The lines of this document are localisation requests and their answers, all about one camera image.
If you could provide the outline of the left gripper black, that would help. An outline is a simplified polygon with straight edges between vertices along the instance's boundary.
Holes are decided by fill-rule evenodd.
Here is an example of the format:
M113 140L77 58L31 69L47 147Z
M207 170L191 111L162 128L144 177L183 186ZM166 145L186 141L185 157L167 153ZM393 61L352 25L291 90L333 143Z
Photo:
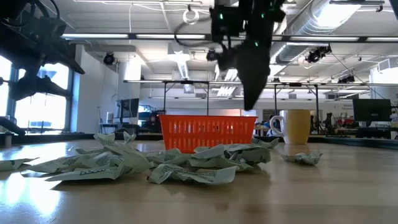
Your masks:
M25 74L11 85L9 97L22 100L36 93L70 98L72 94L51 81L48 76L37 76L41 66L48 63L62 63L74 72L84 74L84 69L74 58L72 44L61 38L66 24L53 17L41 17L25 20L19 28L11 27L0 21L0 54L10 60L17 69Z

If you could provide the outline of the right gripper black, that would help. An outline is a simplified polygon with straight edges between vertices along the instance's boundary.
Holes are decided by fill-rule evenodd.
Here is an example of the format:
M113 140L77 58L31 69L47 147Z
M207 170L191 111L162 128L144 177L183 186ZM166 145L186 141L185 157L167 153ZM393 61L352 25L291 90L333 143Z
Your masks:
M267 83L270 74L272 37L249 37L236 46L236 68L241 71L244 110L252 110Z

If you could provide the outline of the person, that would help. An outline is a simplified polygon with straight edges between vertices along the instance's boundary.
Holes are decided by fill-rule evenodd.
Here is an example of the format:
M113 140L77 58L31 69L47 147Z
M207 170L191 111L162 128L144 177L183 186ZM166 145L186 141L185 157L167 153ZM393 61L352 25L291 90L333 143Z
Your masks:
M264 123L264 127L267 128L267 133L266 133L266 136L267 136L267 137L279 136L276 132L274 132L274 131L271 129L270 121L271 121L271 119L272 119L273 116L274 116L274 115L271 114L271 115L269 116L269 120L268 120L267 122ZM279 120L274 120L273 125L274 125L274 127L275 127L278 131L280 131L280 121L279 121Z

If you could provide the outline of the orange plastic basket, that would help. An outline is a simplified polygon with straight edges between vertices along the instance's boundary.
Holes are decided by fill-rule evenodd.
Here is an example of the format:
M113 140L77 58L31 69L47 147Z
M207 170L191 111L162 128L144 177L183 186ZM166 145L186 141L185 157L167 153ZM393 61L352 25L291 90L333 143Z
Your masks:
M248 144L251 142L255 116L160 115L166 150L177 148L194 153L200 146Z

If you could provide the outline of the black computer monitor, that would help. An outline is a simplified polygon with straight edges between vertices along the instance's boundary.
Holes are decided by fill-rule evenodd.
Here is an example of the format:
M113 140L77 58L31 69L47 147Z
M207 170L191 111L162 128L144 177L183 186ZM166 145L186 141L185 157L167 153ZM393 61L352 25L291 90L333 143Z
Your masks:
M387 99L353 99L355 121L390 121L391 109Z
M131 98L118 102L118 113L122 118L136 118L139 109L139 99Z

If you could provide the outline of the black overhead light bar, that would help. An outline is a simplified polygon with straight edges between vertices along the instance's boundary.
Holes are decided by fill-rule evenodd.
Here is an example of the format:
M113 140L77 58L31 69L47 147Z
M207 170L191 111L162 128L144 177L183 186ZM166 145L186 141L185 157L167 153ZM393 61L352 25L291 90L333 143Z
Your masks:
M110 33L81 33L63 34L67 40L172 40L173 34L110 34ZM365 43L384 44L398 43L398 36L338 36L338 35L273 35L273 42L322 42L322 43Z

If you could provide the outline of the black metal rig frame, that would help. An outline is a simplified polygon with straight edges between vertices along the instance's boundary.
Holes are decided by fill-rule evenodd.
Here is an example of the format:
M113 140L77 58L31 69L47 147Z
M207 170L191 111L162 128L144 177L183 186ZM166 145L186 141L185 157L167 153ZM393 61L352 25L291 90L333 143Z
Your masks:
M338 95L334 97L333 99L322 99L322 101L349 101L353 100L353 96L355 95L362 95L369 93L372 88L366 85L366 83L358 83L358 84L333 84L333 83L322 83L322 82L270 82L268 85L273 86L274 90L274 109L275 112L277 112L277 94L287 88L291 88L293 90L296 89L306 89L313 95L315 95L315 122L314 122L314 127L317 130L317 134L321 134L321 125L320 125L320 112L319 112L319 89L321 86L334 86L336 89L330 89L329 91L326 91L325 94L328 95L329 93L335 93Z
M163 95L163 111L166 110L166 97L167 97L167 92L169 89L167 88L168 83L172 83L175 85L176 83L181 84L181 85L194 85L194 84L203 84L207 86L207 89L205 89L206 92L206 114L209 114L209 90L210 90L210 85L240 85L240 82L234 82L234 81L204 81L204 80L124 80L124 83L162 83L164 85L164 95Z

